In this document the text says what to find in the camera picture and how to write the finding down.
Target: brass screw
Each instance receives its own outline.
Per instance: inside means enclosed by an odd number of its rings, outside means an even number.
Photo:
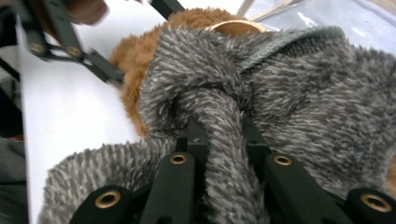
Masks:
[[[180,165],[183,164],[184,162],[187,161],[187,157],[183,156],[183,155],[175,155],[173,157],[171,157],[171,162],[175,165]]]
[[[35,52],[38,52],[38,53],[41,53],[41,52],[44,51],[43,46],[38,45],[38,44],[36,44],[36,43],[30,43],[30,44],[29,44],[29,47],[30,47],[30,49],[31,49],[32,51],[35,51]]]
[[[378,212],[387,213],[392,210],[392,207],[387,201],[374,194],[365,193],[361,195],[361,201]]]
[[[274,157],[274,161],[279,165],[291,165],[291,159],[285,156],[276,156]]]
[[[108,202],[104,201],[105,197],[112,197],[112,200]],[[118,191],[109,190],[108,192],[105,192],[96,198],[95,206],[98,208],[109,208],[112,207],[114,204],[118,203],[120,199],[121,199],[121,195]]]
[[[76,49],[74,47],[68,47],[67,52],[69,52],[71,55],[74,55],[74,56],[79,56],[81,54],[81,50]]]

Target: gray fleece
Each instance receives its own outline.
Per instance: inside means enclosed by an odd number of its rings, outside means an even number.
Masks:
[[[336,27],[237,38],[164,30],[141,88],[148,137],[86,150],[50,170],[39,223],[67,223],[102,186],[148,183],[190,116],[210,139],[207,222],[269,221],[245,151],[247,115],[273,151],[296,157],[326,190],[340,197],[359,187],[388,192],[395,103],[395,57],[349,45]]]

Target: fuzzy sweater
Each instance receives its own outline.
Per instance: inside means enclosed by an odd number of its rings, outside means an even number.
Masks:
[[[388,192],[396,152],[396,59],[354,47],[337,27],[229,38],[164,30],[140,94],[148,137],[103,145],[49,171],[40,223],[67,223],[95,189],[152,181],[190,116],[209,154],[201,203],[212,223],[268,223],[262,183],[248,165],[241,122],[252,116],[269,147],[296,157],[326,190]]]

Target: white table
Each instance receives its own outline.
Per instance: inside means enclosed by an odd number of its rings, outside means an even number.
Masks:
[[[184,7],[193,7],[195,0],[180,0]],[[203,0],[236,13],[242,0]],[[275,0],[256,0],[250,15],[271,6]],[[366,12],[361,0],[311,0],[282,15],[262,22],[269,28],[305,28],[323,24],[340,25],[353,43],[373,46],[396,53],[395,19],[384,20],[377,12]],[[77,33],[84,47],[108,56],[120,39],[129,34],[139,35],[163,22],[150,6],[124,0],[107,1],[110,13],[96,27],[78,26]],[[326,12],[323,20],[320,16]],[[99,148],[103,143],[116,144],[136,141],[131,121],[126,118],[119,100],[120,93],[103,83],[79,64],[45,63],[26,50],[24,37],[19,34],[22,109],[27,149],[28,196],[30,223],[36,223],[43,203],[43,188],[47,171],[59,161],[84,148]]]

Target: brown plush toy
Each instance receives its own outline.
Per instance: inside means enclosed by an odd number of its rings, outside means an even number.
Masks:
[[[147,127],[139,115],[139,89],[154,57],[161,30],[166,27],[210,29],[229,36],[264,31],[257,23],[246,21],[225,10],[196,8],[172,15],[167,22],[141,36],[131,35],[122,39],[114,49],[110,61],[125,74],[121,100],[140,136],[146,136]]]

